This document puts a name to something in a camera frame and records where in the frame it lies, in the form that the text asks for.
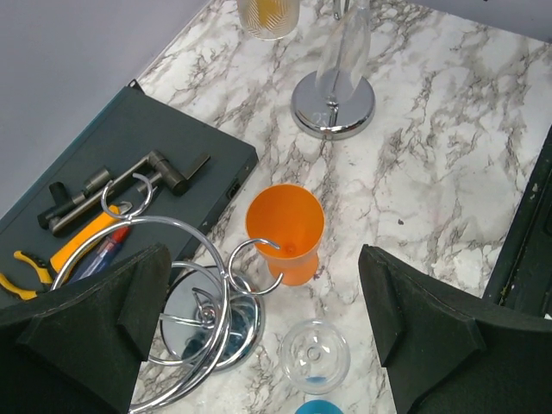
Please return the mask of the orange handled pliers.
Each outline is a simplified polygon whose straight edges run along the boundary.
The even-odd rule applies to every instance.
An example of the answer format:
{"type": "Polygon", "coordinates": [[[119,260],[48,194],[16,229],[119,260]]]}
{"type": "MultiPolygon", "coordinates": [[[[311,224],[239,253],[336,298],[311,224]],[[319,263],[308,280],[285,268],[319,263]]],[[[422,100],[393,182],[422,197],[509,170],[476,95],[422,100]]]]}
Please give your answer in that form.
{"type": "Polygon", "coordinates": [[[36,254],[16,250],[13,257],[29,267],[29,270],[20,268],[15,275],[6,276],[1,273],[1,290],[11,297],[27,301],[50,290],[53,283],[54,270],[47,261],[36,254]]]}

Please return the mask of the dark metal T tool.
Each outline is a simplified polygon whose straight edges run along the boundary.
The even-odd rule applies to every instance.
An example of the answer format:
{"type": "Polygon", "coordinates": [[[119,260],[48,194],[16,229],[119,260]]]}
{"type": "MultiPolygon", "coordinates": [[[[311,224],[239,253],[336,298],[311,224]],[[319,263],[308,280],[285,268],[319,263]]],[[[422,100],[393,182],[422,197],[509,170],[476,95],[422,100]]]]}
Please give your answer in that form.
{"type": "Polygon", "coordinates": [[[53,195],[55,206],[44,210],[37,216],[39,226],[42,229],[48,229],[51,220],[74,210],[95,191],[101,189],[111,178],[110,171],[106,166],[102,166],[83,183],[82,191],[75,196],[68,196],[65,186],[61,182],[52,183],[49,189],[53,195]]]}

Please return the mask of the dark grey tray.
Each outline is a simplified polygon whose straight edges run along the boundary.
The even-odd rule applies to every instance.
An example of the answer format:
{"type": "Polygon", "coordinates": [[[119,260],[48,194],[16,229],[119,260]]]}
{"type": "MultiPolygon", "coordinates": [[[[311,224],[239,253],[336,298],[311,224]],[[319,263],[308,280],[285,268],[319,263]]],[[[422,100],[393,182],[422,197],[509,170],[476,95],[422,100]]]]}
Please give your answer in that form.
{"type": "Polygon", "coordinates": [[[181,172],[201,153],[210,156],[184,195],[176,197],[161,187],[146,211],[178,219],[204,234],[258,162],[252,145],[125,86],[2,218],[1,272],[9,276],[20,268],[29,270],[13,257],[16,250],[49,260],[80,231],[72,225],[56,237],[40,228],[37,216],[53,205],[49,185],[61,182],[78,191],[100,167],[118,177],[152,150],[161,151],[181,172]]]}

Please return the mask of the tall chrome glass rack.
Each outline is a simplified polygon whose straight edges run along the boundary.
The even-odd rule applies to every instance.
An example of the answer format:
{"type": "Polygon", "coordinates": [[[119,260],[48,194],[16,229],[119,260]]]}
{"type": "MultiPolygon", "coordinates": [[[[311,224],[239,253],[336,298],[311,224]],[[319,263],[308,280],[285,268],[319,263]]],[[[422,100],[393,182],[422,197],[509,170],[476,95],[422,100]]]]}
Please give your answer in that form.
{"type": "Polygon", "coordinates": [[[372,120],[375,92],[364,76],[371,45],[370,2],[335,1],[336,28],[323,47],[316,71],[292,93],[294,122],[326,141],[359,134],[372,120]]]}

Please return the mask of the clear stemmed glass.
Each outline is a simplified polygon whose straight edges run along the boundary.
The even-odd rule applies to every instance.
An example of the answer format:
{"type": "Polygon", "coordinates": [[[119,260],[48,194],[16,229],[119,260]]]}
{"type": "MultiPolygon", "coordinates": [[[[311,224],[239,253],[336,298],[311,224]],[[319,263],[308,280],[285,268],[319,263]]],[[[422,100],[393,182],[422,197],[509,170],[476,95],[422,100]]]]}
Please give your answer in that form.
{"type": "Polygon", "coordinates": [[[302,392],[324,395],[347,377],[351,364],[348,343],[331,323],[319,319],[295,324],[279,345],[279,365],[302,392]]]}

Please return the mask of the clear wine glass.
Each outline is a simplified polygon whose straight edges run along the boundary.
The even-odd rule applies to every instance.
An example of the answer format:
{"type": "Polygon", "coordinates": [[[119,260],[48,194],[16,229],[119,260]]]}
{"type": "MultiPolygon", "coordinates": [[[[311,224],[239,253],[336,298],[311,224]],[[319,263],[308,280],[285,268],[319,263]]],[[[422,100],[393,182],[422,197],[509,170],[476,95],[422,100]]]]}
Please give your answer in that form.
{"type": "Polygon", "coordinates": [[[370,49],[370,17],[369,1],[353,1],[324,45],[315,87],[330,106],[348,101],[360,83],[370,49]]]}

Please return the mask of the black mounting base rail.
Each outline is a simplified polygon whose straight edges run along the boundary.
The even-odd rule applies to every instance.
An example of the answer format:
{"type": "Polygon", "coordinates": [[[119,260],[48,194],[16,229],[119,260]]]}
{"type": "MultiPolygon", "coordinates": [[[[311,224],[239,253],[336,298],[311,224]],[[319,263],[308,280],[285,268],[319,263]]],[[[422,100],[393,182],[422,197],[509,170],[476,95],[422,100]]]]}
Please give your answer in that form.
{"type": "Polygon", "coordinates": [[[535,317],[551,315],[551,135],[547,135],[483,299],[535,317]]]}

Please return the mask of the orange plastic goblet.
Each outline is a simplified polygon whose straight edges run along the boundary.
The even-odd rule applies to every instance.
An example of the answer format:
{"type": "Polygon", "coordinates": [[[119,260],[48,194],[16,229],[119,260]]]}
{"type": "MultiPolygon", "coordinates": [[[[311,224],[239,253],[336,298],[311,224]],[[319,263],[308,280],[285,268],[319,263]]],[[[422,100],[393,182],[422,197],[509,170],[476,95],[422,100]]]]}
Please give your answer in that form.
{"type": "Polygon", "coordinates": [[[273,277],[283,275],[282,283],[288,286],[313,279],[325,216],[321,203],[310,191],[294,184],[267,187],[249,205],[245,226],[249,238],[266,239],[276,245],[255,244],[273,277]]]}

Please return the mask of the red blue screwdriver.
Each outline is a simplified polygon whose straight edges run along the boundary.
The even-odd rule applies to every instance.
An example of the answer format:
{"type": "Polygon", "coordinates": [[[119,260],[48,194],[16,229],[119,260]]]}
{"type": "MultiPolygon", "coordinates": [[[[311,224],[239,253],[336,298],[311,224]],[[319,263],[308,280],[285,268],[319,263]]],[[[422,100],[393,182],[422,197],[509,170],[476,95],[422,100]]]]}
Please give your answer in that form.
{"type": "Polygon", "coordinates": [[[130,227],[124,227],[118,229],[112,235],[106,236],[100,243],[100,246],[85,257],[83,263],[68,280],[68,284],[85,279],[108,267],[120,252],[130,232],[130,227]]]}

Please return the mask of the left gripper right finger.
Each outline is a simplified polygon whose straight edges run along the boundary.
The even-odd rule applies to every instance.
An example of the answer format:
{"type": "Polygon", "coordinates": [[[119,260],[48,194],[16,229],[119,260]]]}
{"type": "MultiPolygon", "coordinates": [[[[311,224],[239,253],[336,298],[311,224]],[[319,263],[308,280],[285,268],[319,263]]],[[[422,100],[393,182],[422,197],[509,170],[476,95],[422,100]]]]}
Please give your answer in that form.
{"type": "Polygon", "coordinates": [[[379,362],[399,413],[549,413],[551,322],[364,245],[358,260],[379,362]]]}

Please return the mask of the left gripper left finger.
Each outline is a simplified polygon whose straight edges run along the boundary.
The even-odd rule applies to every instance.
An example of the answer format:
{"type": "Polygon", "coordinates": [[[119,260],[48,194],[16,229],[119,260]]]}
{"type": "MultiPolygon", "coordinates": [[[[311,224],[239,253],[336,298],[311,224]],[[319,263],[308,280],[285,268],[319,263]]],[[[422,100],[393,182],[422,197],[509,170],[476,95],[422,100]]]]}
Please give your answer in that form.
{"type": "Polygon", "coordinates": [[[171,273],[157,243],[1,311],[3,413],[126,413],[171,273]]]}

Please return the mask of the blue plastic goblet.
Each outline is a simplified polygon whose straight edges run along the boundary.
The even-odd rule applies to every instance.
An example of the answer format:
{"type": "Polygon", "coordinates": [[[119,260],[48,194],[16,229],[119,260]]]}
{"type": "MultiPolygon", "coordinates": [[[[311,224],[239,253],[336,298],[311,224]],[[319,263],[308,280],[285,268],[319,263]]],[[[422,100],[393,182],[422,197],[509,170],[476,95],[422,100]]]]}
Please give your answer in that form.
{"type": "Polygon", "coordinates": [[[343,411],[328,400],[314,399],[300,405],[295,414],[343,414],[343,411]]]}

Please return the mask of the clear tumbler glass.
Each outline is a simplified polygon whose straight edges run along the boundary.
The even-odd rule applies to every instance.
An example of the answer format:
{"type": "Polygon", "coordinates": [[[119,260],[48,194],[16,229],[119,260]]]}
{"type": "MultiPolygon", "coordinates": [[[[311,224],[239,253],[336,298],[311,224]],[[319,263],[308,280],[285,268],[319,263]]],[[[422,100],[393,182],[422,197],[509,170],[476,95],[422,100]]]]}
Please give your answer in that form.
{"type": "Polygon", "coordinates": [[[298,25],[299,0],[237,0],[241,25],[255,38],[278,40],[298,25]]]}

